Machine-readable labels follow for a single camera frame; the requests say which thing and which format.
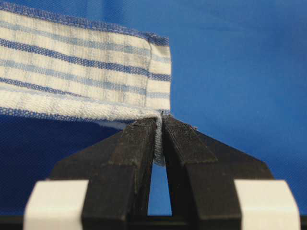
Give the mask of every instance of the white clamp pad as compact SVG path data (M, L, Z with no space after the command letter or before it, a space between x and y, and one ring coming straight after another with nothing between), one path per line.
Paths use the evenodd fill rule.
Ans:
M39 181L25 208L24 230L82 230L88 180Z
M285 181L235 180L241 230L300 230L296 202Z

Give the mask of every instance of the fabric fold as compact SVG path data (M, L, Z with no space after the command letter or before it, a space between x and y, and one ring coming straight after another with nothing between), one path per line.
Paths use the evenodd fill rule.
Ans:
M170 112L168 39L0 0L0 114L66 121L156 118Z

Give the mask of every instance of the dish towel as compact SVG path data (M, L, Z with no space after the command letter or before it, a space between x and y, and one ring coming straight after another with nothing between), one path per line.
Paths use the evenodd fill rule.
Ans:
M168 39L0 0L0 115L123 127L170 113Z

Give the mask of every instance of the towel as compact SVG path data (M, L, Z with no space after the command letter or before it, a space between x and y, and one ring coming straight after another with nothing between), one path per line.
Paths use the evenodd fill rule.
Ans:
M170 84L165 37L0 0L0 115L117 128L154 117L163 165Z

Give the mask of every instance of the white stripe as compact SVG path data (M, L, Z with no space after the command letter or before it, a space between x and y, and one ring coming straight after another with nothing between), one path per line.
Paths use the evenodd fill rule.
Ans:
M82 230L88 180L38 181L24 214L24 230Z
M146 107L153 108L156 110L169 110L170 102L169 99L165 98L146 98Z
M148 92L170 93L171 82L149 79L147 83Z
M37 29L40 31L54 33L62 36L75 37L87 41L111 42L119 45L129 45L138 48L146 48L149 50L151 49L149 43L142 38L130 35L124 35L124 34L117 34L112 32L102 32L90 29L82 29L79 27L62 25L59 23L52 23L44 20L30 18L27 16L18 15L7 11L1 11L0 20L9 23L17 23L19 25L31 27L33 29ZM152 52L154 54L160 57L167 57L167 58L170 57L169 47L156 46L154 44L151 44L151 46L152 46Z
M300 230L296 202L285 181L235 180L242 230Z

